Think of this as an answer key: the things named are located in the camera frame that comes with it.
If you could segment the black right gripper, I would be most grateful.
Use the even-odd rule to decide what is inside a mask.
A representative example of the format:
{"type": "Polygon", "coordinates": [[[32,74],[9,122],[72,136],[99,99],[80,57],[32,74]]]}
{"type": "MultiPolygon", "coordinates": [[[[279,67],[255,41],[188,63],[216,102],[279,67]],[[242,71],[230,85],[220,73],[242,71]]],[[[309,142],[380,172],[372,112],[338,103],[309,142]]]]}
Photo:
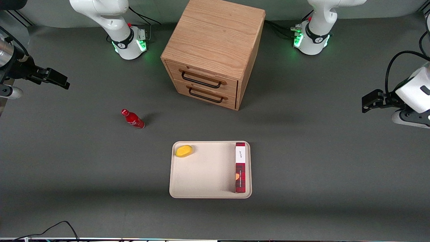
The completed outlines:
{"type": "Polygon", "coordinates": [[[5,78],[25,79],[34,84],[53,84],[63,89],[69,89],[68,77],[52,68],[43,69],[34,63],[34,59],[29,57],[26,61],[20,62],[17,57],[12,57],[5,69],[5,78]]]}

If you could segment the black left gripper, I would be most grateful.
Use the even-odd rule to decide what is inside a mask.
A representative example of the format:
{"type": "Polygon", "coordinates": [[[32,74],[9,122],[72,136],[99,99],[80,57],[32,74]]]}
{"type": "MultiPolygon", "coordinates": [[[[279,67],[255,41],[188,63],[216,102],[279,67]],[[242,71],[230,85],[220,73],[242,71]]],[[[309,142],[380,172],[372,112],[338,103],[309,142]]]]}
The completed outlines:
{"type": "Polygon", "coordinates": [[[361,100],[361,112],[366,113],[372,109],[398,108],[406,109],[407,104],[394,92],[384,93],[381,89],[375,89],[364,95],[361,100]]]}

